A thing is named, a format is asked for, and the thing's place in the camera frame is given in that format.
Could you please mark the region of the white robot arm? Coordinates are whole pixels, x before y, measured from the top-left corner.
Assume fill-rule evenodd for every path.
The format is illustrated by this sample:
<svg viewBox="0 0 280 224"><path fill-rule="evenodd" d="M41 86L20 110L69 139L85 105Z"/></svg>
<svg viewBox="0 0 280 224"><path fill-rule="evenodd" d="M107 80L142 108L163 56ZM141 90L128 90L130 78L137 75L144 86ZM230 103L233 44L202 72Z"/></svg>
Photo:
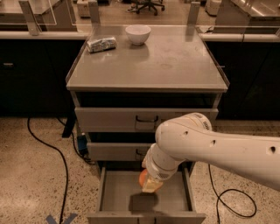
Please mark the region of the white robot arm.
<svg viewBox="0 0 280 224"><path fill-rule="evenodd" d="M200 161L280 190L280 139L212 131L208 118L191 113L162 122L143 160L142 189L153 193L185 161Z"/></svg>

